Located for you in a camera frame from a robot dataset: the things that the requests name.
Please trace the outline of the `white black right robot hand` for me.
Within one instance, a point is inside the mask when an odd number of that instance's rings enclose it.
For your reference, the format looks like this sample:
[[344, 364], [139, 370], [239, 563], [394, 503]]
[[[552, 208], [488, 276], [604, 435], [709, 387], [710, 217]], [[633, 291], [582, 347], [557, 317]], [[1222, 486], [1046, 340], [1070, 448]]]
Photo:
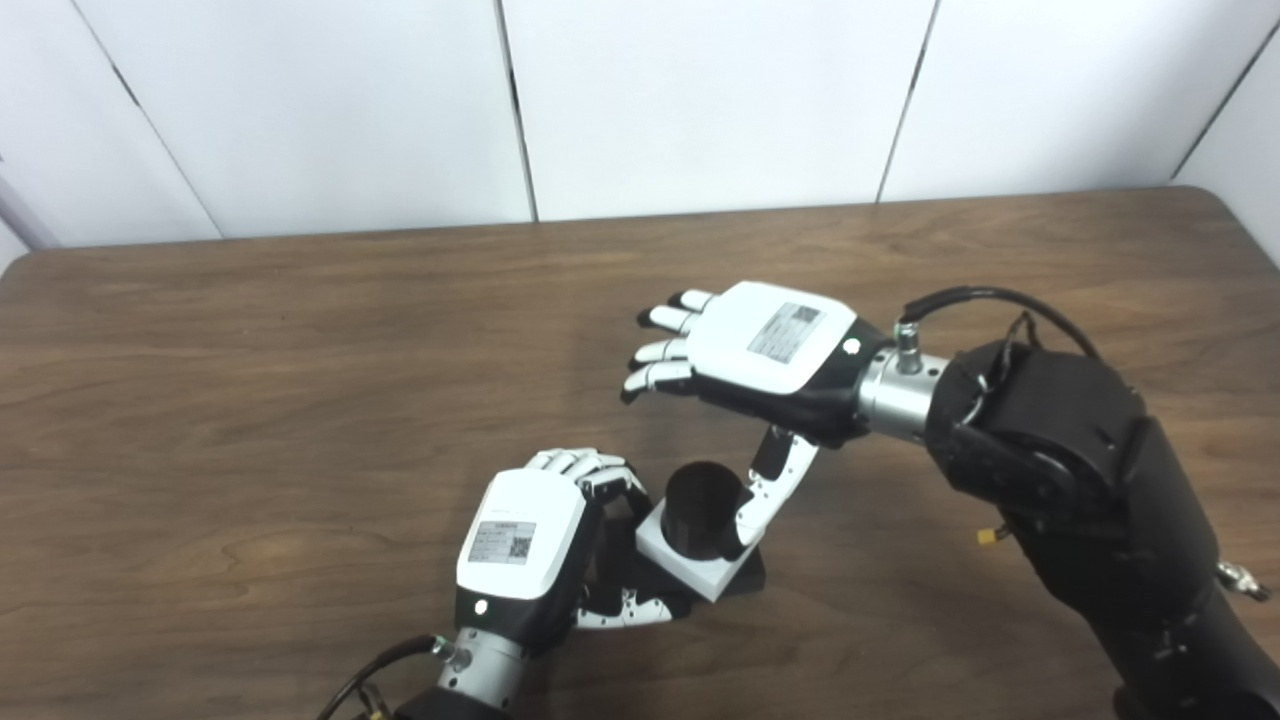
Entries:
[[620, 397], [692, 396], [763, 420], [783, 446], [838, 448], [870, 430], [859, 387], [890, 337], [849, 305], [758, 281], [722, 293], [685, 290], [637, 324], [669, 338], [628, 363]]

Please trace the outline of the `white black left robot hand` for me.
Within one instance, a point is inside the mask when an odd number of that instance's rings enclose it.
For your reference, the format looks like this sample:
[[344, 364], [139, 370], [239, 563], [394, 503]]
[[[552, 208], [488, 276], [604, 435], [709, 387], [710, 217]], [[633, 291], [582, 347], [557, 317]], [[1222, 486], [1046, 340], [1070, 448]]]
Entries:
[[640, 515], [653, 507], [628, 461], [595, 448], [545, 448], [495, 474], [456, 565], [456, 626], [541, 655], [576, 626], [689, 618], [686, 596], [588, 580], [605, 510], [617, 500]]

